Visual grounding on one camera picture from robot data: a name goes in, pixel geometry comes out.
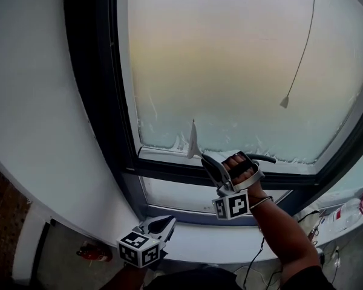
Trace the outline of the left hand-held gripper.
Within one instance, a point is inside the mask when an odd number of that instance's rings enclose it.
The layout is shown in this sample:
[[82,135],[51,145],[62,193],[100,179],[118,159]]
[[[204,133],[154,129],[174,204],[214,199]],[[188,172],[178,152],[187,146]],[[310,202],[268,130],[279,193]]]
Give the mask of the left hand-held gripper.
[[164,248],[176,221],[172,215],[148,218],[139,225],[143,231],[132,230],[117,240],[120,258],[136,268],[152,266],[162,260],[167,255]]

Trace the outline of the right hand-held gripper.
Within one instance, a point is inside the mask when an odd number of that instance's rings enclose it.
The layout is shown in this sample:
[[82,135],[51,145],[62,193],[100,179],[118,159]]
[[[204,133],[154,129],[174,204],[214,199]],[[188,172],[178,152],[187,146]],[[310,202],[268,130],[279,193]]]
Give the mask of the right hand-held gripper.
[[[264,178],[264,173],[257,162],[248,158],[241,151],[238,153],[244,156],[246,160],[230,171],[227,171],[222,163],[210,155],[203,155],[201,159],[203,167],[217,187],[218,198],[212,200],[212,205],[217,219],[221,221],[229,221],[249,214],[247,190]],[[250,167],[253,168],[254,175],[238,185],[233,185],[232,179]]]

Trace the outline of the white squeegee with red blade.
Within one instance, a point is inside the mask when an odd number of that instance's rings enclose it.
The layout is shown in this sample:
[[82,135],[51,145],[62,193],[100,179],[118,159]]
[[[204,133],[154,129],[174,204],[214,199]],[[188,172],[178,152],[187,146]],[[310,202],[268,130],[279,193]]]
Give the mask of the white squeegee with red blade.
[[197,129],[195,125],[195,120],[192,121],[191,133],[189,137],[189,146],[187,152],[187,158],[192,159],[193,157],[198,156],[199,158],[203,158],[203,152],[200,150],[197,141]]

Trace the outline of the frosted window glass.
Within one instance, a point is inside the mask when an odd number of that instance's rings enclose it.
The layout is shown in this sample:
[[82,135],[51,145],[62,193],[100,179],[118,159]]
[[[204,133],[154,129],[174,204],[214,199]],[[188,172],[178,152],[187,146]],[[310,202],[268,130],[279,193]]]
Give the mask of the frosted window glass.
[[363,87],[359,0],[128,0],[140,140],[313,164]]

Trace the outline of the person's left forearm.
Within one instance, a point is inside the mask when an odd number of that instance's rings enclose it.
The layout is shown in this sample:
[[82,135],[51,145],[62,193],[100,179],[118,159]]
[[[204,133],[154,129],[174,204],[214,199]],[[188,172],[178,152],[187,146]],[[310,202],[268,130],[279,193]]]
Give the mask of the person's left forearm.
[[127,264],[100,290],[140,290],[147,271],[147,268]]

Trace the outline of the person's right forearm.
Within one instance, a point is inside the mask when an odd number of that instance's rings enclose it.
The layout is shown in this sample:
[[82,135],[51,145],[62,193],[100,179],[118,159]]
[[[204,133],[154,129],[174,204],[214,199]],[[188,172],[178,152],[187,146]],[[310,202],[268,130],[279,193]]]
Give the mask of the person's right forearm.
[[306,268],[319,266],[316,248],[296,220],[268,198],[259,184],[249,187],[247,193],[250,211],[282,264],[281,283]]

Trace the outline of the person's right hand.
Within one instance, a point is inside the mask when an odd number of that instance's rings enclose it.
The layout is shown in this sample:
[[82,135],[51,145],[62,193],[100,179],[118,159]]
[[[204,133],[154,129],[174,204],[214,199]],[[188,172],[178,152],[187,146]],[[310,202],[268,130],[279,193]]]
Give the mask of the person's right hand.
[[[237,165],[245,162],[246,158],[239,153],[236,153],[229,158],[227,158],[225,161],[222,162],[222,165],[225,167],[227,171],[232,170]],[[233,185],[238,185],[242,183],[243,181],[249,179],[251,176],[254,175],[254,170],[252,167],[248,168],[247,170],[244,170],[242,173],[240,173],[238,176],[234,177],[232,179]]]

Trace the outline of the clear window pane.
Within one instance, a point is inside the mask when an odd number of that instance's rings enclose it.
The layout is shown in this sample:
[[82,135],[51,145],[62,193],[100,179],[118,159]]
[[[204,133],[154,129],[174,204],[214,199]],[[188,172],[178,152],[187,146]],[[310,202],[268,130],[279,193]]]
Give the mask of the clear window pane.
[[218,195],[215,187],[142,178],[148,204],[164,208],[213,213],[212,200]]

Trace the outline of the white windowsill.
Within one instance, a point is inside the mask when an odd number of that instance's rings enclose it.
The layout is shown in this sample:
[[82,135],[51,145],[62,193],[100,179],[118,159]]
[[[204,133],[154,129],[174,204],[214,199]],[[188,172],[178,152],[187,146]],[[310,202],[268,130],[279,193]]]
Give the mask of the white windowsill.
[[[363,187],[327,192],[316,202],[322,210],[334,211],[353,196],[363,194]],[[350,228],[336,233],[325,222],[316,223],[319,233],[313,241],[320,247],[363,224],[363,217]],[[258,227],[199,226],[178,223],[166,243],[166,260],[189,263],[233,264],[251,262],[260,249],[263,236]]]

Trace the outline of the person's black shirt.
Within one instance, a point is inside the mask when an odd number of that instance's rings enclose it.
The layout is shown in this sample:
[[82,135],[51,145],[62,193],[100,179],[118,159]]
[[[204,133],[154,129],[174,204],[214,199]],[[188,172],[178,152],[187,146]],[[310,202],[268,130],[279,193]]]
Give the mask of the person's black shirt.
[[[143,290],[242,290],[237,276],[209,267],[156,277]],[[318,266],[306,268],[281,285],[281,290],[336,290]]]

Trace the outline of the red fire extinguisher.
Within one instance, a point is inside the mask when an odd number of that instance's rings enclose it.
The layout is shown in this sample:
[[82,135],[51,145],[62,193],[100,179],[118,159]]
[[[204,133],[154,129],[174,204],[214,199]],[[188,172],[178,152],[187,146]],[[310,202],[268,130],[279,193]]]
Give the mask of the red fire extinguisher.
[[76,251],[76,254],[83,259],[97,262],[110,262],[113,259],[113,254],[106,245],[88,243],[87,241]]

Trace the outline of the wide frosted window pane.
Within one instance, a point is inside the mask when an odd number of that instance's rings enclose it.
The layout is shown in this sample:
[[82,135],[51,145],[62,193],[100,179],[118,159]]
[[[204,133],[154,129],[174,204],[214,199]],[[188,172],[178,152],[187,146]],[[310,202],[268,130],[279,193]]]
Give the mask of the wide frosted window pane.
[[363,193],[363,158],[361,158],[317,203],[320,207],[344,204]]

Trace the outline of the clear plastic bottle red label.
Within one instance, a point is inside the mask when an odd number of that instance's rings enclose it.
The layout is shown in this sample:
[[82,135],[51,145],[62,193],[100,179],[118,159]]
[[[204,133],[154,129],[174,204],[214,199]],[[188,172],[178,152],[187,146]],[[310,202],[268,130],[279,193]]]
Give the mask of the clear plastic bottle red label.
[[327,216],[324,223],[330,233],[339,233],[356,224],[361,217],[363,217],[363,194],[337,208]]

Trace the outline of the grey framed window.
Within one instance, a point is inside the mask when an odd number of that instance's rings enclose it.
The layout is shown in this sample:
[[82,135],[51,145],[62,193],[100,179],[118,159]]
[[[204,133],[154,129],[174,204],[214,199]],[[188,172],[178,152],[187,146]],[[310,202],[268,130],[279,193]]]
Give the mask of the grey framed window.
[[[120,0],[64,0],[65,25],[71,64],[77,87],[103,157],[129,206],[139,219],[171,214],[178,221],[210,226],[254,226],[242,217],[220,221],[213,214],[149,205],[141,177],[211,186],[208,174],[197,166],[183,166],[140,159],[122,78],[118,43]],[[263,186],[288,190],[279,207],[295,214],[330,190],[363,156],[363,113],[342,147],[315,175],[268,173]]]

